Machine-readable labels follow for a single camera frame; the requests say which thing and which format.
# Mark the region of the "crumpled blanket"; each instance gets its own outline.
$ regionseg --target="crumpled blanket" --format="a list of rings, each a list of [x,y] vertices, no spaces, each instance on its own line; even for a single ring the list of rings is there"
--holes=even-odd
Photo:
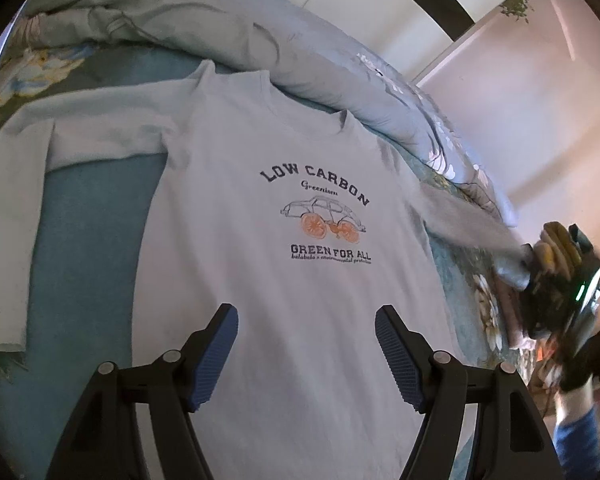
[[[24,14],[11,48],[149,42],[234,70],[269,70],[279,88],[350,110],[492,216],[516,224],[506,195],[472,163],[426,95],[353,38],[286,0],[30,0]]]

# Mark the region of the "silver screw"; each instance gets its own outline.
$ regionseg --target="silver screw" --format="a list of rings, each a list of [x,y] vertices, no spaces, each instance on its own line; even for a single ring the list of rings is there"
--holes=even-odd
[[[511,363],[500,363],[500,370],[506,374],[514,374],[517,371],[516,367]]]
[[[110,361],[104,361],[98,366],[98,373],[101,375],[110,374],[114,370],[115,366]]]
[[[162,354],[162,358],[168,363],[174,363],[180,358],[180,352],[178,350],[167,350]]]
[[[438,350],[433,354],[433,359],[435,362],[440,363],[441,365],[446,365],[451,362],[451,356],[443,350]]]

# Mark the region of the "car illustration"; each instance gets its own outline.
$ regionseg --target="car illustration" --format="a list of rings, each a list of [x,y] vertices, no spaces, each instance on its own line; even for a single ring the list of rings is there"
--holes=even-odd
[[[318,240],[324,238],[327,230],[330,230],[336,238],[344,238],[349,243],[357,244],[360,233],[366,231],[349,207],[327,196],[317,195],[309,200],[296,200],[285,205],[280,212],[287,217],[299,218],[302,230]]]

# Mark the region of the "green plant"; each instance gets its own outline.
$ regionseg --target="green plant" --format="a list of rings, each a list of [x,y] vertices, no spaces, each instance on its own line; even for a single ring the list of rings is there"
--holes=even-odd
[[[500,5],[500,12],[505,16],[515,16],[516,21],[524,18],[528,23],[529,19],[526,16],[527,10],[534,10],[529,5],[529,0],[504,0]]]

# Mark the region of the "green light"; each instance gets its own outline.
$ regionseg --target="green light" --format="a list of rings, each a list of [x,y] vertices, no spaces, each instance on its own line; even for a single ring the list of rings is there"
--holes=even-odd
[[[580,290],[578,291],[578,295],[576,296],[576,301],[580,300],[583,292],[584,292],[584,283],[582,285],[580,285]]]

